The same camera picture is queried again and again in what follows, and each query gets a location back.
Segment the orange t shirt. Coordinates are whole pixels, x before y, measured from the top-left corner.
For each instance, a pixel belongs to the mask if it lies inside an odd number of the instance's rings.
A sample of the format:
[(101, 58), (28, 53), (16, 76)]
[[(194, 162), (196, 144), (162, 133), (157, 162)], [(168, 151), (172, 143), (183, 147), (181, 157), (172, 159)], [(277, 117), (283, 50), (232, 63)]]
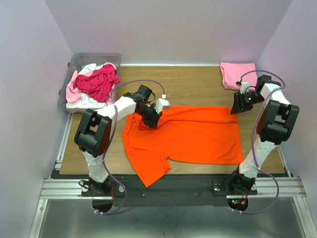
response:
[(239, 165), (243, 162), (238, 118), (230, 107), (171, 106), (156, 129), (140, 115), (127, 117), (122, 132), (126, 156), (145, 187), (171, 169), (169, 160), (191, 164)]

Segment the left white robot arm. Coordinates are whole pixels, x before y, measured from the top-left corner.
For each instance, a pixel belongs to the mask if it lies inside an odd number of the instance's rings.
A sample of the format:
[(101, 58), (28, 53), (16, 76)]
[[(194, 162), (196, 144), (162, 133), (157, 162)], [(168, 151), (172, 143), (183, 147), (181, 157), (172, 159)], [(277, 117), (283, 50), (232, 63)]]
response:
[(109, 172), (105, 168), (105, 156), (119, 120), (136, 113), (141, 116), (145, 126), (157, 128), (163, 109), (170, 108), (171, 103), (163, 93), (151, 104), (149, 97), (152, 93), (149, 87), (141, 85), (137, 92), (125, 93), (113, 104), (96, 111), (85, 110), (74, 136), (74, 142), (83, 153), (89, 170), (88, 181), (79, 183), (83, 192), (106, 195), (113, 191)]

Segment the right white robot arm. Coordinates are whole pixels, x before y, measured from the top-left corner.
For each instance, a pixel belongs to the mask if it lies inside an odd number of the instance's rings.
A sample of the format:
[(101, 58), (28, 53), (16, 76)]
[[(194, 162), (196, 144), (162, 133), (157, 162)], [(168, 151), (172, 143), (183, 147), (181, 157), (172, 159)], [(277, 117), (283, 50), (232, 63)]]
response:
[(242, 77), (236, 83), (240, 91), (234, 93), (232, 115), (250, 111), (257, 103), (262, 106), (252, 129), (251, 150), (228, 181), (229, 190), (235, 194), (256, 190), (255, 180), (262, 164), (272, 150), (289, 139), (300, 112), (298, 106), (285, 98), (282, 92), (285, 82), (273, 81), (274, 73), (265, 70), (262, 73), (253, 91)]

